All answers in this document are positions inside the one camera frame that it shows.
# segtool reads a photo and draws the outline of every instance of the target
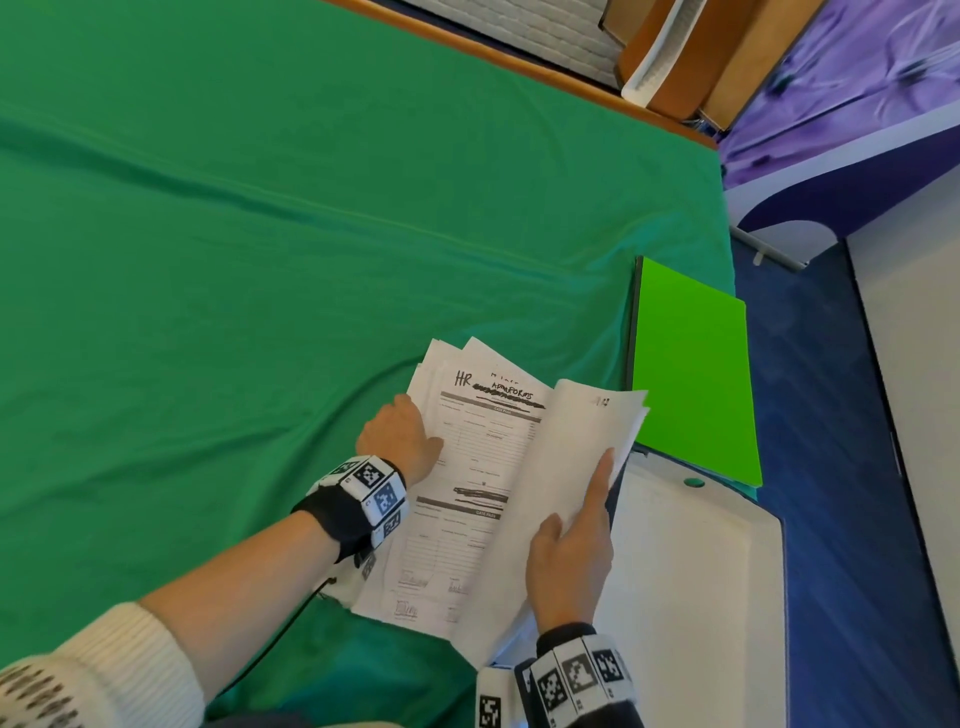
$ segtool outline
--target white knit sleeve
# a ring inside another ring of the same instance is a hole
[[[204,694],[173,635],[119,604],[52,654],[0,670],[0,726],[197,728]]]

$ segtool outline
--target hand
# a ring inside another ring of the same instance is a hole
[[[403,473],[407,488],[430,475],[443,448],[441,438],[427,438],[420,411],[406,395],[396,395],[393,404],[380,407],[357,438],[357,454],[392,462]]]
[[[556,513],[540,524],[527,557],[527,596],[540,633],[575,621],[593,622],[593,613],[613,563],[607,493],[613,448],[603,453],[584,497],[584,507],[561,538]]]

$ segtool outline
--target green binder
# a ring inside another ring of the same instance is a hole
[[[744,303],[647,257],[636,260],[633,303],[627,385],[650,392],[636,441],[762,485]]]

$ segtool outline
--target left hand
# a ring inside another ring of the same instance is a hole
[[[393,404],[380,407],[357,438],[357,454],[392,462],[403,473],[407,488],[430,475],[443,448],[443,439],[426,436],[423,417],[406,395],[396,395]]]

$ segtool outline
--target sweater cuff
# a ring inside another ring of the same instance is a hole
[[[159,619],[139,604],[118,604],[58,647],[89,669],[123,725],[197,728],[204,693],[190,660]]]
[[[593,625],[584,621],[572,621],[570,624],[562,624],[559,627],[548,629],[537,639],[537,657],[543,657],[554,647],[566,644],[570,640],[576,640],[578,637],[585,637],[586,635],[595,635],[596,633]]]

